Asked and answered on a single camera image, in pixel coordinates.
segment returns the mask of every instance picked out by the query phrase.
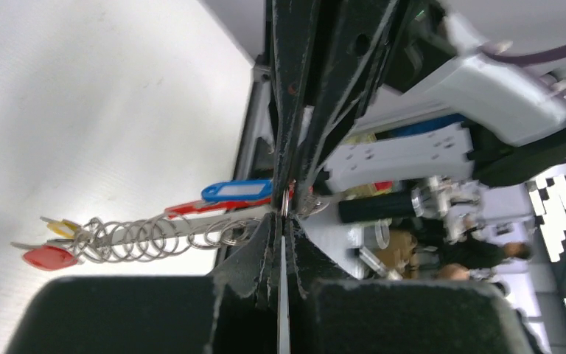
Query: black shirt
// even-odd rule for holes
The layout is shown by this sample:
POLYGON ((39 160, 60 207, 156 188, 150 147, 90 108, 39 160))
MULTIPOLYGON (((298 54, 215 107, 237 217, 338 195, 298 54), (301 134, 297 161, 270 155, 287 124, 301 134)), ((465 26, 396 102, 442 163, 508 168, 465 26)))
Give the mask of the black shirt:
POLYGON ((468 269, 489 269, 500 265, 505 259, 504 248, 493 243, 476 240, 472 233, 465 232, 466 239, 452 245, 441 247, 443 264, 457 263, 468 269))

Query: metal coil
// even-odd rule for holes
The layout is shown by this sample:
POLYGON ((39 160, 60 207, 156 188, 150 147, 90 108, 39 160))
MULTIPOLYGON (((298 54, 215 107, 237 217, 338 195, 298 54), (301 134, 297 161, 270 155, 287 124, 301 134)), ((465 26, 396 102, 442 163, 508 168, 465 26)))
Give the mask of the metal coil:
POLYGON ((69 251, 78 260, 94 263, 150 262, 178 256, 190 248, 238 246, 248 241, 259 222, 258 218, 226 218, 193 226, 190 219, 180 217, 182 226, 187 227, 178 227, 176 221, 167 217, 162 214, 145 220, 106 223, 92 218, 75 234, 69 251), (211 237, 214 232, 220 233, 218 240, 211 237), (196 241, 196 235, 201 234, 203 243, 196 241))

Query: yellow key tag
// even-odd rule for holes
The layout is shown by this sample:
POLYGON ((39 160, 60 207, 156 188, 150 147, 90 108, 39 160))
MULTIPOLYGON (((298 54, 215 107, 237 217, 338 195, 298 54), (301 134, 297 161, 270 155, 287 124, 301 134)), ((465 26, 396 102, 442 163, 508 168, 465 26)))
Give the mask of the yellow key tag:
POLYGON ((79 225, 68 220, 52 221, 46 227, 64 238, 74 238, 75 232, 80 228, 79 225))

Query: blue object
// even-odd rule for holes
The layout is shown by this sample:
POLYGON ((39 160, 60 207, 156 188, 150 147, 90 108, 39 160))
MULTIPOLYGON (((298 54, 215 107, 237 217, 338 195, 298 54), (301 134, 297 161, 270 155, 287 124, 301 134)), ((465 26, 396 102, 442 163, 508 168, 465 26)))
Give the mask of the blue object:
POLYGON ((212 184, 200 193, 204 201, 260 201, 272 195, 272 181, 252 179, 212 184))
POLYGON ((426 122, 420 122, 406 127, 396 128, 391 131, 393 136, 412 136, 418 134, 429 133, 438 129, 446 128, 448 125, 463 122, 466 119, 462 114, 451 114, 444 117, 439 117, 426 122))

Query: black cylinder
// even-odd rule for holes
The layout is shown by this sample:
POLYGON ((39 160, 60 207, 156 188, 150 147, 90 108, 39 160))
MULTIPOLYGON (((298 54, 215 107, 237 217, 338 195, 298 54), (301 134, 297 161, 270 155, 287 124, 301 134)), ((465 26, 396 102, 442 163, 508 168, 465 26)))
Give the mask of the black cylinder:
POLYGON ((415 218, 414 192, 395 192, 374 197, 340 201, 338 213, 342 223, 360 223, 389 218, 415 218))

